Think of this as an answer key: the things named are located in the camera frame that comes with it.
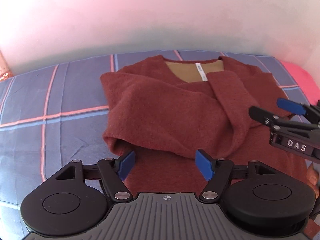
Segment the person's right hand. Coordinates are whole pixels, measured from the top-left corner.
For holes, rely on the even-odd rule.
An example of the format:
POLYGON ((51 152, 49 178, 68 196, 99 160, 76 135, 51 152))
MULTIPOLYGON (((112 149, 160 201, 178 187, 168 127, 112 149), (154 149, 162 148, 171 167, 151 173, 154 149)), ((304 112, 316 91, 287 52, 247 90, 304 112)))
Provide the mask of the person's right hand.
POLYGON ((314 190, 316 197, 319 197, 319 187, 317 186, 318 179, 319 179, 319 174, 318 172, 314 169, 313 164, 310 164, 307 173, 306 173, 306 178, 307 178, 307 184, 314 190))

